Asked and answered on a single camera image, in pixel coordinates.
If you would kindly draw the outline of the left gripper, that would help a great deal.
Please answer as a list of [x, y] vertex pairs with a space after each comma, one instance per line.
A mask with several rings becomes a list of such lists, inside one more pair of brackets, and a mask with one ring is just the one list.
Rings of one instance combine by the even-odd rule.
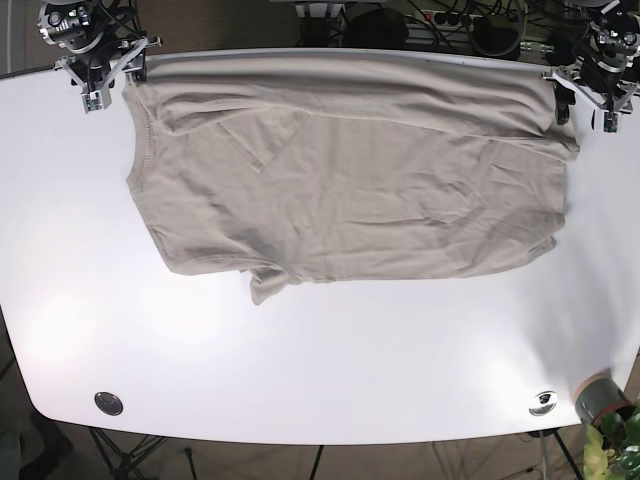
[[552, 66], [542, 79], [553, 84], [555, 119], [559, 126], [570, 120], [570, 108], [580, 98], [591, 102], [587, 86], [605, 101], [615, 101], [611, 108], [600, 110], [600, 131], [615, 134], [622, 119], [634, 112], [639, 93], [624, 96], [625, 82], [638, 82], [636, 74], [625, 75], [639, 57], [639, 24], [627, 26], [588, 24], [587, 35], [580, 43], [581, 66]]

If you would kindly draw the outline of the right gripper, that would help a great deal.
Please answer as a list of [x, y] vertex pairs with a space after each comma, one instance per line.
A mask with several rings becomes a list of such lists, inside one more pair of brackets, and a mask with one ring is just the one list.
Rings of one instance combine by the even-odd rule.
[[64, 70], [71, 85], [81, 88], [86, 113], [109, 107], [118, 71], [144, 83], [146, 50], [163, 44], [159, 36], [131, 41], [129, 2], [43, 2], [38, 30], [46, 43], [69, 52], [55, 62], [55, 70]]

